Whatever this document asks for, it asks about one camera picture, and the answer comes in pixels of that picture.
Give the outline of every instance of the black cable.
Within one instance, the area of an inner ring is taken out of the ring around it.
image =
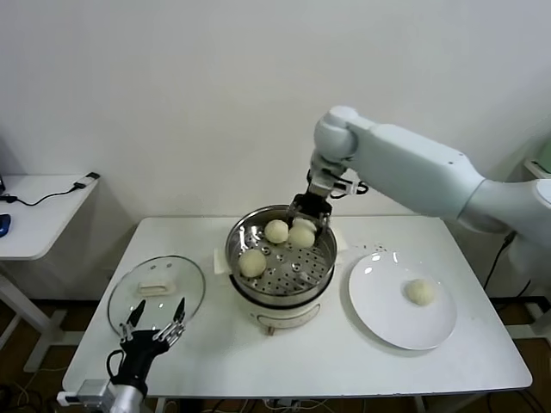
[[[543,407],[543,405],[536,398],[536,396],[534,396],[529,390],[517,391],[517,393],[520,394],[523,397],[524,400],[526,400],[526,403],[528,403],[530,405],[530,407],[532,408],[532,410],[535,413],[537,413],[537,410],[534,408],[534,406],[532,406],[531,402],[529,401],[529,398],[537,405],[538,409],[541,410],[542,413],[546,413],[546,410]]]
[[[486,396],[486,406],[488,407],[489,413],[493,413],[491,397],[492,397],[491,393],[488,393],[488,395]]]
[[[14,392],[11,390],[9,386],[0,385],[0,412],[4,413],[4,411],[19,410],[19,409],[24,409],[26,407],[29,407],[35,413],[41,413],[42,407],[43,407],[41,394],[35,390],[26,390],[26,392],[28,394],[28,400],[29,400],[27,403],[16,404],[15,406],[9,406],[13,400]],[[36,398],[38,399],[38,407],[31,403],[30,395],[36,396]]]
[[[90,185],[94,180],[99,179],[100,175],[96,172],[90,172],[87,176],[79,179],[78,181],[74,182],[72,184],[72,188],[66,190],[65,192],[56,192],[53,194],[48,194],[37,200],[36,202],[26,202],[25,200],[20,200],[19,197],[16,195],[10,195],[10,194],[2,194],[0,195],[0,200],[3,200],[4,202],[8,202],[9,204],[13,204],[14,202],[22,203],[26,207],[35,207],[38,204],[40,204],[42,201],[47,200],[48,198],[52,198],[53,196],[60,196],[60,195],[67,195],[70,194],[73,191],[76,191],[78,189],[84,189],[88,185]]]
[[[0,411],[4,411],[11,404],[13,395],[8,385],[0,385]]]
[[[218,401],[217,404],[214,405],[214,407],[212,409],[209,409],[209,411],[211,411],[212,413],[216,413],[216,410],[218,410],[218,408],[225,402],[226,400],[223,398],[221,400]]]
[[[493,275],[493,270],[496,269],[496,266],[498,265],[499,257],[501,256],[501,253],[505,251],[505,248],[507,248],[512,242],[513,239],[515,239],[515,235],[517,235],[516,232],[510,232],[504,239],[503,244],[501,245],[501,248],[498,251],[498,254],[493,260],[492,268],[490,268],[490,273],[486,277],[486,281],[484,283],[484,289],[486,290],[486,287],[488,287],[488,283],[490,282],[490,279]]]
[[[122,360],[124,359],[124,351],[122,351],[120,348],[117,350],[113,350],[111,353],[109,353],[109,355],[107,356],[107,359],[105,360],[105,367],[107,368],[107,374],[109,375],[110,379],[112,379],[115,376],[113,374],[113,371],[111,370],[111,359],[118,354],[122,354],[121,362],[119,363],[119,369],[120,369]]]
[[[20,203],[22,203],[23,205],[25,205],[27,207],[35,207],[38,204],[40,204],[42,201],[47,200],[48,198],[52,198],[53,196],[67,195],[67,194],[70,194],[73,191],[76,191],[77,189],[78,189],[77,187],[72,187],[71,189],[69,189],[68,191],[65,191],[65,192],[56,192],[54,194],[48,194],[46,196],[43,196],[42,198],[40,198],[36,202],[32,202],[32,203],[28,203],[24,200],[20,200],[19,198],[16,198],[15,202],[20,202]]]
[[[254,411],[255,406],[257,405],[257,403],[258,403],[258,400],[254,400],[254,401],[252,402],[251,408],[249,409],[249,411],[248,411],[247,413],[252,413],[252,412]]]
[[[524,293],[526,293],[526,290],[528,290],[528,287],[530,287],[531,283],[532,283],[532,280],[528,281],[526,283],[526,285],[524,286],[524,288],[522,290],[520,290],[520,293],[518,293],[514,298],[517,299],[517,298],[521,297]],[[502,311],[504,308],[508,307],[511,304],[512,303],[505,304],[504,306],[502,306],[501,308],[498,309],[498,312]]]

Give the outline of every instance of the cable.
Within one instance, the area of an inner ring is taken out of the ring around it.
[[[164,405],[163,407],[163,413],[166,413],[167,411],[167,408],[171,405],[175,405],[176,407],[178,407],[178,404],[174,401],[174,400],[170,400],[167,404]]]
[[[325,407],[326,409],[328,409],[331,413],[335,413],[332,409],[330,409],[329,407],[327,407],[325,405],[325,403],[327,403],[329,401],[329,399],[325,399],[325,400],[322,400],[321,402],[318,402],[317,400],[311,400],[311,399],[308,399],[308,400],[303,400],[304,402],[314,402],[316,403],[314,406],[309,406],[309,407],[303,407],[303,406],[295,406],[295,404],[291,404],[290,406],[283,406],[283,407],[272,407],[268,404],[268,401],[267,400],[263,400],[264,402],[264,406],[266,407],[266,409],[269,409],[269,410],[287,410],[287,409],[296,409],[296,410],[312,410],[312,409],[317,409],[319,406],[323,406]]]
[[[202,411],[201,413],[208,413],[208,412],[212,412],[212,413],[215,413],[216,411],[218,411],[218,408],[225,402],[226,400],[224,398],[222,398],[221,400],[219,400],[212,409],[206,409],[204,411]]]
[[[42,198],[40,198],[36,202],[32,202],[32,203],[28,203],[28,202],[26,202],[24,200],[20,200],[19,198],[16,197],[15,202],[21,202],[23,205],[25,205],[27,207],[36,207],[38,204],[40,204],[44,200],[47,200],[48,198],[52,198],[53,196],[67,195],[67,194],[70,194],[73,191],[76,191],[77,189],[78,188],[73,187],[73,188],[71,188],[71,189],[69,189],[68,191],[65,191],[65,192],[56,192],[56,193],[53,193],[53,194],[48,194],[46,196],[43,196]]]
[[[510,232],[505,237],[503,243],[501,244],[501,248],[499,248],[498,254],[493,260],[492,268],[490,268],[490,273],[488,273],[488,276],[486,277],[486,281],[484,282],[484,289],[486,290],[486,287],[488,287],[488,283],[490,282],[490,279],[493,275],[493,270],[496,269],[496,266],[498,265],[499,257],[501,256],[501,253],[505,251],[505,248],[507,248],[512,242],[513,239],[515,239],[515,236],[517,235],[516,232]]]
[[[517,294],[514,298],[517,299],[519,298],[520,296],[522,296],[524,293],[526,293],[526,290],[528,290],[528,287],[530,287],[530,284],[532,283],[532,280],[528,281],[526,283],[526,285],[524,286],[524,288],[522,290],[520,290],[520,293]],[[505,305],[503,305],[501,308],[498,309],[498,312],[502,311],[504,308],[508,307],[509,305],[511,305],[512,303],[507,303]]]
[[[491,397],[491,393],[488,393],[488,395],[486,396],[486,407],[488,408],[488,413],[493,413]]]
[[[535,413],[538,413],[537,409],[532,405],[532,403],[530,402],[530,400],[532,400],[538,407],[538,409],[542,412],[542,413],[546,413],[545,409],[543,408],[542,404],[540,403],[540,401],[536,398],[536,396],[534,396],[530,391],[528,390],[523,390],[523,391],[517,391],[517,393],[526,401],[526,403],[530,406],[530,408],[532,409],[532,411],[534,411]]]
[[[319,406],[325,406],[325,403],[327,403],[329,401],[329,399],[325,399],[325,400],[322,400],[321,402],[319,402],[318,400],[311,400],[311,399],[308,399],[308,400],[304,400],[305,402],[313,402],[313,403],[316,403],[314,406],[310,406],[310,407],[302,407],[302,406],[299,406],[299,409],[300,410],[311,410],[311,409],[315,409]]]
[[[115,376],[113,374],[113,371],[111,370],[111,359],[118,354],[122,354],[121,361],[119,362],[119,369],[121,369],[121,364],[122,364],[122,361],[124,360],[124,351],[122,351],[120,348],[117,350],[113,350],[111,353],[109,353],[109,355],[107,356],[107,359],[105,360],[105,367],[107,368],[107,374],[109,375],[110,379],[113,379],[113,377]]]
[[[78,181],[74,182],[72,184],[72,188],[66,190],[65,192],[56,192],[54,194],[48,194],[37,200],[36,202],[26,202],[25,200],[19,199],[16,195],[11,194],[3,194],[0,195],[0,200],[3,200],[5,202],[8,202],[9,204],[13,204],[14,202],[22,203],[26,207],[36,207],[38,204],[40,204],[42,201],[47,200],[48,198],[52,198],[53,196],[60,196],[60,195],[67,195],[70,194],[73,191],[76,191],[78,189],[84,189],[88,185],[90,185],[93,181],[96,179],[99,179],[100,175],[96,172],[90,172],[87,176],[79,179]]]
[[[255,407],[257,406],[257,403],[258,403],[258,400],[255,400],[252,402],[252,406],[251,408],[249,409],[249,411],[247,413],[252,413],[255,409]]]
[[[34,393],[34,394],[37,394],[39,397],[40,397],[40,403],[42,402],[42,396],[37,392],[37,391],[32,391],[32,390],[27,390],[28,387],[31,385],[31,383],[33,382],[34,378],[38,375],[38,373],[40,372],[62,372],[64,370],[66,370],[67,367],[60,367],[60,368],[40,368],[38,369],[36,372],[34,372],[34,374],[31,376],[31,378],[28,380],[27,384],[24,386],[24,387],[20,387],[19,384],[15,383],[14,384],[19,387],[22,392],[19,394],[19,397],[17,398],[17,405],[21,404],[21,397],[23,396],[23,394],[25,395],[25,398],[27,399],[27,403],[29,402],[29,397],[28,397],[28,394],[29,393]]]

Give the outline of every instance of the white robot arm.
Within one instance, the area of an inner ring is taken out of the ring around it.
[[[314,142],[306,194],[319,200],[325,201],[350,168],[416,213],[476,231],[512,229],[517,238],[511,249],[524,255],[521,261],[551,249],[551,180],[487,180],[465,154],[401,127],[376,124],[347,107],[334,107],[319,120]],[[295,199],[294,208],[300,207]]]

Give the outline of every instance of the perforated metal tray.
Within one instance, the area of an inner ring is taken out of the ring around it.
[[[312,248],[291,243],[272,244],[264,227],[272,219],[287,220],[288,206],[275,205],[244,216],[230,231],[226,259],[236,288],[246,298],[261,305],[289,307],[304,305],[327,287],[337,257],[337,242],[330,228],[321,232]],[[266,270],[256,278],[239,271],[238,259],[246,250],[260,250],[266,257]]]

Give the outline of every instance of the metal rim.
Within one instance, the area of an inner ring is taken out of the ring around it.
[[[131,270],[127,271],[122,277],[120,280],[117,281],[116,285],[113,287],[113,290],[111,290],[111,293],[109,294],[109,300],[107,302],[107,309],[106,309],[106,312],[107,312],[107,319],[109,321],[109,325],[111,326],[111,329],[113,329],[113,331],[117,334],[117,335],[120,335],[120,332],[116,329],[116,327],[113,325],[113,320],[111,320],[111,317],[109,316],[109,308],[111,306],[111,300],[113,299],[113,293],[115,292],[115,289],[119,286],[119,284],[129,275],[131,274],[136,268],[138,267],[141,267],[142,265],[145,265],[147,264],[148,262],[151,262],[151,261],[154,261],[154,260],[157,260],[159,258],[179,258],[179,259],[182,259],[184,261],[187,261],[189,262],[190,264],[192,264],[195,268],[197,268],[197,270],[199,271],[199,274],[201,276],[201,279],[203,281],[203,289],[202,289],[202,294],[201,294],[201,298],[199,299],[199,304],[197,305],[197,307],[195,308],[195,310],[191,313],[191,316],[189,317],[188,321],[191,320],[195,314],[199,311],[199,309],[201,308],[201,305],[203,304],[203,300],[205,299],[205,293],[206,293],[206,290],[207,290],[207,282],[205,280],[205,275],[201,269],[201,267],[199,267],[199,265],[197,265],[197,263],[191,259],[189,259],[188,257],[186,256],[179,256],[179,255],[176,255],[176,254],[170,254],[170,255],[167,255],[167,256],[154,256],[153,258],[150,258],[148,260],[145,260],[141,263],[139,263],[138,265],[134,266]]]
[[[233,271],[234,287],[250,302],[267,308],[295,308],[317,298],[331,282],[337,257],[337,242],[329,228],[313,247],[306,249],[265,240],[265,224],[272,219],[285,220],[287,212],[287,205],[259,208],[241,218],[226,239],[226,259]],[[261,250],[269,264],[254,279],[243,277],[238,269],[239,255],[250,249]]]

